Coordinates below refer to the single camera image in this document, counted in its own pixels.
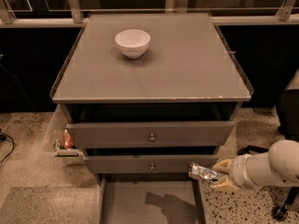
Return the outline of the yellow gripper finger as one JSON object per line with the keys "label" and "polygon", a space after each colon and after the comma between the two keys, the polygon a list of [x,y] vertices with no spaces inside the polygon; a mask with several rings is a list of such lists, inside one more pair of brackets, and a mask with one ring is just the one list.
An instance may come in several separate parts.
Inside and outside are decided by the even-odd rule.
{"label": "yellow gripper finger", "polygon": [[217,191],[222,192],[236,192],[239,190],[239,186],[236,185],[228,175],[220,177],[217,181],[213,182],[210,187]]}
{"label": "yellow gripper finger", "polygon": [[220,162],[216,163],[212,167],[212,169],[218,173],[228,174],[230,171],[230,166],[231,166],[232,162],[233,162],[232,159],[226,159],[226,160],[220,161]]}

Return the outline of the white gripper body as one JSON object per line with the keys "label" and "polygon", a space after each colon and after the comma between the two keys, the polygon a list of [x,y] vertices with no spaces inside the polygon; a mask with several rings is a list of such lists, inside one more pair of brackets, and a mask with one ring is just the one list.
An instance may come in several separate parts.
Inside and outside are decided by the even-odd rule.
{"label": "white gripper body", "polygon": [[247,171],[249,154],[237,156],[230,165],[229,176],[241,189],[251,189],[251,180]]}

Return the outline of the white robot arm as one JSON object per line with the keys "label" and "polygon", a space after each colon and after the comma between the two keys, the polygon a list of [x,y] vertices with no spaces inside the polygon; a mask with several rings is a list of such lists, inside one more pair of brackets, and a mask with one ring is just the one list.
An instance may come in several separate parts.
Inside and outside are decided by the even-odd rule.
{"label": "white robot arm", "polygon": [[299,143],[280,140],[267,152],[244,154],[215,164],[219,178],[210,187],[222,192],[299,186]]}

